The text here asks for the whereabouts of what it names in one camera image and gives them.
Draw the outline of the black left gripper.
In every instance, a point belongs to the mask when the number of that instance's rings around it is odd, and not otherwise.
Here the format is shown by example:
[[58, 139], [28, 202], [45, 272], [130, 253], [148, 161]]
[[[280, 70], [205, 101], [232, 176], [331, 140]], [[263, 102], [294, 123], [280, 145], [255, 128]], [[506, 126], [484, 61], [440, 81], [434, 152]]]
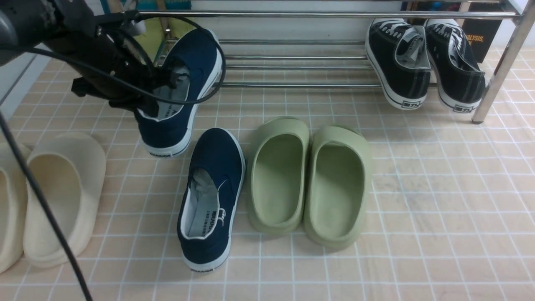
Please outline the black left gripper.
[[171, 99], [155, 95], [155, 89], [176, 88], [177, 75], [155, 67], [145, 50], [129, 33], [141, 21], [126, 11], [94, 15], [92, 11], [58, 11], [57, 30], [44, 44], [80, 74], [72, 92], [108, 101], [113, 108], [132, 110], [135, 118], [158, 118], [159, 103]]

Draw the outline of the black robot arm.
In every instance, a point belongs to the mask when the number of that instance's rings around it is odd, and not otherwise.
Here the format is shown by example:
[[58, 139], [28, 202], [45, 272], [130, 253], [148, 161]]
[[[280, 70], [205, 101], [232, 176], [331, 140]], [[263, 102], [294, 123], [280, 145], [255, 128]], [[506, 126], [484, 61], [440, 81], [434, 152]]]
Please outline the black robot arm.
[[23, 53], [62, 60], [78, 72], [71, 91], [151, 117], [179, 77], [155, 67], [129, 30], [138, 11], [94, 15], [83, 0], [2, 0], [1, 65]]

